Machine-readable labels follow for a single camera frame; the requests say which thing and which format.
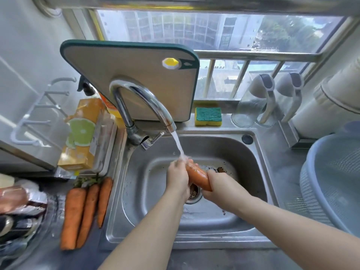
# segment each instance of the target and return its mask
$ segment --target colander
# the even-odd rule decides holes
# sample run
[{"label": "colander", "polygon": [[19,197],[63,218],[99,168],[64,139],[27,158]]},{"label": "colander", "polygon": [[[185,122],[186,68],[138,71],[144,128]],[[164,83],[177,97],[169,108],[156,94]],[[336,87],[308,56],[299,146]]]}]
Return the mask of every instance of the colander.
[{"label": "colander", "polygon": [[301,169],[300,188],[313,219],[360,236],[360,135],[316,141]]}]

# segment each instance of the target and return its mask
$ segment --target white cutting board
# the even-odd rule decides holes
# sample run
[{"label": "white cutting board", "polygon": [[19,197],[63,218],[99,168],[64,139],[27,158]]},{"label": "white cutting board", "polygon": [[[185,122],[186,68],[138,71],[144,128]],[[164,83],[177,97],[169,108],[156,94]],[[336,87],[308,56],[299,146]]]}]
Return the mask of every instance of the white cutting board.
[{"label": "white cutting board", "polygon": [[[66,40],[62,57],[115,106],[109,84],[117,76],[131,77],[147,87],[168,109],[175,122],[190,118],[200,62],[191,49],[177,44]],[[167,69],[163,60],[175,58],[179,68]],[[122,89],[133,119],[158,120],[134,93]]]}]

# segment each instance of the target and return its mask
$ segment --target sink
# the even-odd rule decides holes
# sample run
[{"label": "sink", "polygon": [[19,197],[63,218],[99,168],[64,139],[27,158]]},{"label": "sink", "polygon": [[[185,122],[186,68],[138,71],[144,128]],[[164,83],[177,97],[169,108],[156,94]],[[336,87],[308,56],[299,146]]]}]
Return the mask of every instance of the sink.
[{"label": "sink", "polygon": [[[187,130],[178,135],[185,154],[202,168],[221,167],[250,194],[274,204],[271,179],[255,130]],[[252,136],[253,143],[246,145],[243,135]],[[124,135],[114,178],[115,190],[106,214],[105,240],[100,242],[100,248],[113,249],[151,210],[165,191],[166,170],[178,156],[170,135],[163,136],[147,151],[131,145]],[[254,226],[203,197],[184,205],[174,248],[249,246],[273,245]]]}]

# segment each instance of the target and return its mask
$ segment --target running water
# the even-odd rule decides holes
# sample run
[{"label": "running water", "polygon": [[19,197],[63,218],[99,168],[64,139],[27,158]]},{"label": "running water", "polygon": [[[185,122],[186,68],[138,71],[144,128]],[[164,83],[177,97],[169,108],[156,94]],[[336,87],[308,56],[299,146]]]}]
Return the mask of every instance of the running water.
[{"label": "running water", "polygon": [[171,133],[172,137],[175,139],[175,142],[176,142],[176,145],[178,146],[178,149],[180,151],[180,158],[185,160],[185,154],[184,154],[184,151],[182,150],[182,147],[181,147],[181,144],[180,144],[180,140],[179,140],[179,137],[178,137],[178,134],[176,131],[173,131]]}]

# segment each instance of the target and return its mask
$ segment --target person's left arm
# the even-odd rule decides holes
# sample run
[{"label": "person's left arm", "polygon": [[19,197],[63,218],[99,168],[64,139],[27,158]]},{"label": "person's left arm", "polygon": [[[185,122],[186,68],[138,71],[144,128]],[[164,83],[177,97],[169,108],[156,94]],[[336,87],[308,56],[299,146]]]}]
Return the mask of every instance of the person's left arm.
[{"label": "person's left arm", "polygon": [[158,203],[106,258],[99,270],[166,269],[190,195],[189,177],[181,159],[170,164],[166,190]]}]

